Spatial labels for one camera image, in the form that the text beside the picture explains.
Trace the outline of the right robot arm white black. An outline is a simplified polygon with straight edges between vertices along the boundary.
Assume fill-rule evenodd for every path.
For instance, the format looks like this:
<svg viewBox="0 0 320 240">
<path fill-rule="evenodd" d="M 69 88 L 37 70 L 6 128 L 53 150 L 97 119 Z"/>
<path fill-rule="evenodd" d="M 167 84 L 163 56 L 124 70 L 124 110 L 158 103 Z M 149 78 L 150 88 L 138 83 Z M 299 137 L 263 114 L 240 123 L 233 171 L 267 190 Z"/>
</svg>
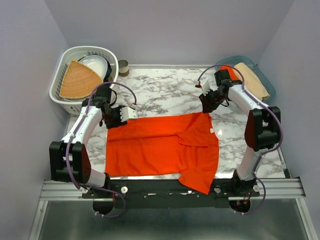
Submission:
<svg viewBox="0 0 320 240">
<path fill-rule="evenodd" d="M 202 112 L 211 113 L 219 106 L 228 107 L 229 102 L 234 102 L 247 116 L 244 130 L 246 150 L 230 183 L 230 191 L 241 196 L 256 183 L 256 172 L 263 156 L 276 151 L 282 144 L 281 110 L 254 96 L 245 86 L 243 76 L 232 80 L 228 70 L 224 69 L 217 71 L 214 77 L 216 90 L 212 90 L 208 81 L 201 78 L 195 85 L 201 89 L 199 99 Z"/>
</svg>

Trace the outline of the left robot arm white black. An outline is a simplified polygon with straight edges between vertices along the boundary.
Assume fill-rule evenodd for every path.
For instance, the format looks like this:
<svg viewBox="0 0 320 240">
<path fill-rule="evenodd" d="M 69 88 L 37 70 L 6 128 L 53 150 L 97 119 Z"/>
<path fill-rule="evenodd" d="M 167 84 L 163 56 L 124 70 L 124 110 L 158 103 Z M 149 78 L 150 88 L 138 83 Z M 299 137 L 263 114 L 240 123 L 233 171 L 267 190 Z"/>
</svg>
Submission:
<svg viewBox="0 0 320 240">
<path fill-rule="evenodd" d="M 133 108 L 110 103 L 110 81 L 95 87 L 81 104 L 80 115 L 71 130 L 49 145 L 51 180 L 73 183 L 77 188 L 93 188 L 101 198 L 111 191 L 110 176 L 92 169 L 87 152 L 88 141 L 96 126 L 105 124 L 108 130 L 127 125 L 137 115 Z"/>
</svg>

